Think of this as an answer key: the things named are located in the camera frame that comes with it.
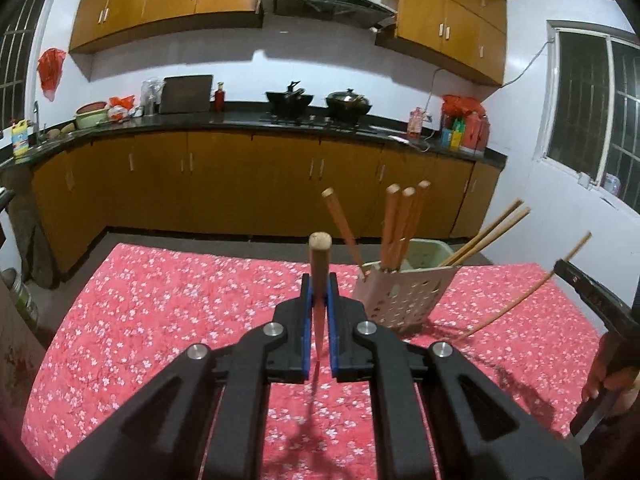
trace silver screw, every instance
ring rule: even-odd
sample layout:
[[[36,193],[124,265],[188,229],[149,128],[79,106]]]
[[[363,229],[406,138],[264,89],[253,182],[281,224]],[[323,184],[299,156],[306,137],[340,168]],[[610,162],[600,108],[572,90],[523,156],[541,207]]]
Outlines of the silver screw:
[[[275,337],[284,332],[284,327],[280,323],[271,321],[264,326],[262,331],[268,336]]]
[[[434,343],[432,349],[433,353],[438,357],[449,357],[453,354],[453,346],[446,341],[438,341],[437,343]]]
[[[201,343],[191,345],[187,349],[189,359],[203,359],[207,355],[207,352],[209,352],[209,349]]]
[[[361,321],[356,326],[356,330],[362,335],[375,334],[378,327],[372,321]]]

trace gray tile floor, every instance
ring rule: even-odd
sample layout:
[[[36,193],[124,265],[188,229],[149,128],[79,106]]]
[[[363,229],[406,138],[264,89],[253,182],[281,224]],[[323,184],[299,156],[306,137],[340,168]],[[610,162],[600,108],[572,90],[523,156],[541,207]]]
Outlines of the gray tile floor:
[[[288,262],[308,261],[308,247],[304,243],[273,243],[273,242],[239,242],[229,240],[189,240],[186,238],[170,238],[158,236],[128,235],[107,233],[91,251],[87,260],[71,279],[62,283],[56,290],[40,288],[34,283],[28,283],[29,290],[38,305],[42,325],[57,330],[66,313],[94,274],[96,269],[109,255],[111,250],[119,244],[135,244],[146,247],[157,247],[172,251],[187,253],[215,254],[217,256],[235,256],[238,258],[256,258],[261,260],[284,260]],[[359,246],[365,262],[379,259],[380,245],[363,244]],[[345,245],[332,247],[332,263],[353,263]],[[467,265],[489,265],[491,262],[482,254],[476,254],[469,259]]]

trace pink floral tablecloth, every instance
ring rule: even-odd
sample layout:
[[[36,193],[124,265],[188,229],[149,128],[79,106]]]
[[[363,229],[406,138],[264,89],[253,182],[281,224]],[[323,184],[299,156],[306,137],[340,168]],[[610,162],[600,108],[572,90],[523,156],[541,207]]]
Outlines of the pink floral tablecloth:
[[[356,267],[332,271],[340,293],[350,296]],[[299,294],[303,272],[308,265],[118,245],[47,351],[22,441],[53,474],[69,450],[188,345],[226,346],[270,320],[276,304]],[[461,269],[411,341],[427,346],[470,328],[543,274],[533,264]],[[597,342],[550,282],[460,350],[543,426],[566,434]],[[327,361],[307,384],[273,385],[262,477],[375,478],[370,415],[367,383],[336,383]]]

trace pot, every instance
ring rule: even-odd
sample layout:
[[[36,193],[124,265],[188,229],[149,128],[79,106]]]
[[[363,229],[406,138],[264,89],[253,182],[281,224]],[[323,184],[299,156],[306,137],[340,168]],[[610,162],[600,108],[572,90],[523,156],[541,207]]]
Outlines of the pot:
[[[371,110],[369,100],[364,95],[356,94],[353,88],[347,88],[346,92],[333,92],[325,101],[329,108],[327,115],[334,121],[357,123]]]
[[[304,88],[294,90],[300,81],[292,81],[286,92],[265,92],[271,103],[271,113],[280,119],[295,121],[306,111],[313,96],[305,94]]]

